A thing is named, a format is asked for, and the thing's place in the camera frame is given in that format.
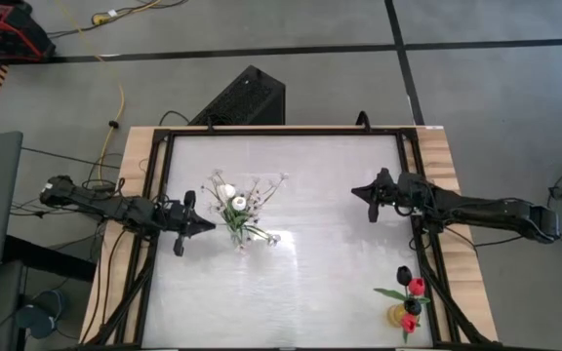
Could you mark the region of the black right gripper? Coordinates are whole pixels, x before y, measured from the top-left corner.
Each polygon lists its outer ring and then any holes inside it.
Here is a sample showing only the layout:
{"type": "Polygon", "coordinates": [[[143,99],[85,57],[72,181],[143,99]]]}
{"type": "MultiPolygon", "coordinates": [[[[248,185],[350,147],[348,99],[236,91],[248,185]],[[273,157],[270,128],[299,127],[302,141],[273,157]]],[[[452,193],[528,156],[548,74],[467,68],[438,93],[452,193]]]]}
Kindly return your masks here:
{"type": "Polygon", "coordinates": [[[385,205],[393,207],[400,216],[410,216],[413,213],[413,206],[406,203],[405,196],[387,168],[382,168],[372,183],[354,187],[351,193],[368,202],[368,219],[372,223],[378,220],[379,209],[385,205]]]}

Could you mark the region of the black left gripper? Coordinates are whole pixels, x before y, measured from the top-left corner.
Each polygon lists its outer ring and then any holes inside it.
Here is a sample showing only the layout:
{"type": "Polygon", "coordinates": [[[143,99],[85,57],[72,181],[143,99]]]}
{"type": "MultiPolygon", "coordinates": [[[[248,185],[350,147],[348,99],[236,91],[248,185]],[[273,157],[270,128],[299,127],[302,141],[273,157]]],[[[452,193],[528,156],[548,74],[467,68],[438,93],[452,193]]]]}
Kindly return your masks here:
{"type": "Polygon", "coordinates": [[[196,194],[193,190],[186,191],[182,200],[168,202],[169,206],[166,210],[168,218],[166,219],[165,229],[178,233],[173,246],[173,252],[176,256],[183,256],[186,239],[217,228],[213,222],[195,214],[195,203],[196,194]]]}

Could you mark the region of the clear glass vase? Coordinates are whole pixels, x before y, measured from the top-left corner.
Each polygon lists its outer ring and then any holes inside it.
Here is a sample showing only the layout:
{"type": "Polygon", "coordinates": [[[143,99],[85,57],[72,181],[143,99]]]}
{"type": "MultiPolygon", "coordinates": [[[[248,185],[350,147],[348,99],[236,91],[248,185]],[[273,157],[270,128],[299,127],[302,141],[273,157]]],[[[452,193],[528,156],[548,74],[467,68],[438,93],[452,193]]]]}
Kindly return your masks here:
{"type": "Polygon", "coordinates": [[[250,240],[248,231],[243,226],[228,226],[227,229],[229,231],[230,239],[234,247],[238,250],[244,249],[250,240]]]}

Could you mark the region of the white tulip with green stem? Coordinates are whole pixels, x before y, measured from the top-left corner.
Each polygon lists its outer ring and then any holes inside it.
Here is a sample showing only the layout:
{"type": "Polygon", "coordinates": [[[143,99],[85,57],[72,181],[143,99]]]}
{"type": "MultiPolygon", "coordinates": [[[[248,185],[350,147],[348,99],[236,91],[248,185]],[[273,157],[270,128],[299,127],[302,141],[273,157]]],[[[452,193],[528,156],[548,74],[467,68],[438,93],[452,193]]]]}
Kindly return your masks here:
{"type": "Polygon", "coordinates": [[[246,212],[247,200],[244,197],[235,197],[231,201],[232,208],[232,229],[237,232],[243,226],[244,222],[248,219],[246,212]]]}
{"type": "Polygon", "coordinates": [[[232,208],[231,201],[237,197],[236,189],[233,185],[223,184],[217,187],[218,193],[220,195],[222,205],[221,205],[221,217],[224,219],[227,227],[232,226],[232,208]]]}

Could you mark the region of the white baby's breath bunch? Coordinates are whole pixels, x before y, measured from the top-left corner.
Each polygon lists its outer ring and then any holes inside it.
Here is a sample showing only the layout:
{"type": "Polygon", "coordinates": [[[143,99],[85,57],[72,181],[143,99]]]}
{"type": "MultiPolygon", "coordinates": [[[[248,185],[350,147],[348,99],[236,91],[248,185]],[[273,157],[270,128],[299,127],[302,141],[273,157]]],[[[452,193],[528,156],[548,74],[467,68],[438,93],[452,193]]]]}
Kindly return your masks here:
{"type": "Polygon", "coordinates": [[[261,179],[256,177],[249,187],[239,188],[222,177],[222,170],[214,170],[207,178],[207,182],[200,186],[200,191],[212,197],[213,201],[210,204],[210,212],[220,217],[221,226],[227,231],[227,225],[221,217],[222,201],[217,187],[223,184],[233,185],[236,189],[236,196],[244,197],[247,200],[246,212],[248,213],[248,219],[244,222],[243,227],[248,231],[250,240],[242,250],[234,247],[237,251],[244,251],[257,240],[263,241],[268,246],[275,247],[281,241],[281,238],[277,234],[270,234],[260,228],[261,211],[287,179],[288,176],[286,174],[281,174],[278,178],[271,179],[268,186],[261,187],[261,179]]]}

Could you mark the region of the small yellow glass vase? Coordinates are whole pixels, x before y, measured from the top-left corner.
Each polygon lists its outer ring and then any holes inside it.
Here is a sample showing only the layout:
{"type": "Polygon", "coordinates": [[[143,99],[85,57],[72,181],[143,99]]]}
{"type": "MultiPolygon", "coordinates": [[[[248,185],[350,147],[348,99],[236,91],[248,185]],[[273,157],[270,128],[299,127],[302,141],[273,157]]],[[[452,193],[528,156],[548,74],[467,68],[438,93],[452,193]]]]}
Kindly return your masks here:
{"type": "Polygon", "coordinates": [[[402,303],[394,304],[388,307],[385,313],[386,320],[394,328],[401,329],[401,322],[407,311],[402,303]]]}

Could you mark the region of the white glossy work surface sheet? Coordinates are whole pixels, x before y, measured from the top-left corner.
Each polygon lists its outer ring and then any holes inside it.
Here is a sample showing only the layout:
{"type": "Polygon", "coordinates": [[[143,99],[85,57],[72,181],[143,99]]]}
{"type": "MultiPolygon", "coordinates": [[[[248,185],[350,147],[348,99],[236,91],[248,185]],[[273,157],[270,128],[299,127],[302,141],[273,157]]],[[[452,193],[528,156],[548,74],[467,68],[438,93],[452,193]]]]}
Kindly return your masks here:
{"type": "Polygon", "coordinates": [[[383,208],[376,222],[353,189],[401,171],[394,136],[179,136],[166,187],[196,194],[210,220],[213,173],[241,189],[280,188],[255,239],[237,250],[225,226],[187,239],[160,236],[142,344],[146,348],[390,347],[431,344],[422,323],[404,336],[386,319],[400,266],[416,269],[410,220],[383,208]]]}

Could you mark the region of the black computer tower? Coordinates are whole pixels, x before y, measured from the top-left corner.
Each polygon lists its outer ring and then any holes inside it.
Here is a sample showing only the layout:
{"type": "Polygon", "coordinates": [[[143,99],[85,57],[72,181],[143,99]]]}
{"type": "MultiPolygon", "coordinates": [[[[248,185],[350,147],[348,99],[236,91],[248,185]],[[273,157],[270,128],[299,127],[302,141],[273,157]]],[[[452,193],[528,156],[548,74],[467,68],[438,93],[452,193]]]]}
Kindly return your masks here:
{"type": "Polygon", "coordinates": [[[286,86],[249,65],[189,125],[284,125],[285,107],[286,86]]]}

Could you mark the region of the black floor beam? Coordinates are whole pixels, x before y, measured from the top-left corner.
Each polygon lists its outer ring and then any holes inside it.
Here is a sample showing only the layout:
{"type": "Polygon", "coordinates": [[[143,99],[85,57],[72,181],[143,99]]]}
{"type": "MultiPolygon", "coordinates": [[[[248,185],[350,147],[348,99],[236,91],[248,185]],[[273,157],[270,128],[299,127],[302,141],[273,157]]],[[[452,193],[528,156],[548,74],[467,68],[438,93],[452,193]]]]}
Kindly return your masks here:
{"type": "Polygon", "coordinates": [[[94,280],[97,268],[92,261],[44,248],[10,235],[4,242],[2,261],[20,261],[29,268],[84,282],[94,280]]]}

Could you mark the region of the dark blue round stool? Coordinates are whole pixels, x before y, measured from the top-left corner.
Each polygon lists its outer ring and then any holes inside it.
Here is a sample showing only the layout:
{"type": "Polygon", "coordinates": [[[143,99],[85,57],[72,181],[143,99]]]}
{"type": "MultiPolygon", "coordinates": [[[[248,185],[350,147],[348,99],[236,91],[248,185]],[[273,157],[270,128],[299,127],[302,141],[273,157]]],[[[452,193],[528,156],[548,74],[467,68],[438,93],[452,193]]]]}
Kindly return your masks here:
{"type": "Polygon", "coordinates": [[[46,290],[32,297],[27,304],[15,314],[18,328],[29,330],[35,339],[50,336],[58,329],[58,321],[64,311],[64,296],[60,290],[46,290]],[[48,297],[55,299],[57,309],[50,311],[45,303],[48,297]]]}

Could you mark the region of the red and black tool case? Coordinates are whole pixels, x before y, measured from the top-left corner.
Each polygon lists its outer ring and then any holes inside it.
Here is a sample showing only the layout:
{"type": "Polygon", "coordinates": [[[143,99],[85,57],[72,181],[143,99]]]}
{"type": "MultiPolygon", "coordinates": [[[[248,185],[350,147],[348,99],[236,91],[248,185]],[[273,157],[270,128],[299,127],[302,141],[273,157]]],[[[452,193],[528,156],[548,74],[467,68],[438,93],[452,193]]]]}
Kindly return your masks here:
{"type": "Polygon", "coordinates": [[[44,61],[56,45],[32,17],[26,0],[0,0],[0,59],[44,61]]]}

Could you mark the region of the black metal table frame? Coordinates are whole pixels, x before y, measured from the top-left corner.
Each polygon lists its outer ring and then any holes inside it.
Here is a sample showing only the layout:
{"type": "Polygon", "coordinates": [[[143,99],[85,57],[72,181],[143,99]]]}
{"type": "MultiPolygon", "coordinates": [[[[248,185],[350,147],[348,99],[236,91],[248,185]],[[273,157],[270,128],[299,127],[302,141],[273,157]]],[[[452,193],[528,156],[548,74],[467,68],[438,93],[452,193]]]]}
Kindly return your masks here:
{"type": "MultiPolygon", "coordinates": [[[[393,134],[397,137],[402,164],[448,190],[460,186],[447,135],[440,126],[220,126],[209,131],[203,127],[133,127],[129,131],[119,169],[127,195],[147,196],[163,185],[163,174],[169,170],[168,139],[171,136],[362,136],[393,134]]],[[[120,224],[110,221],[104,234],[103,252],[114,256],[96,268],[93,288],[83,326],[88,336],[81,344],[97,343],[105,318],[116,310],[137,275],[154,251],[146,249],[141,239],[132,236],[122,243],[116,241],[120,224]]],[[[484,336],[497,339],[495,322],[476,254],[473,252],[469,227],[457,224],[453,231],[433,238],[429,263],[441,283],[449,290],[469,322],[484,336]]]]}

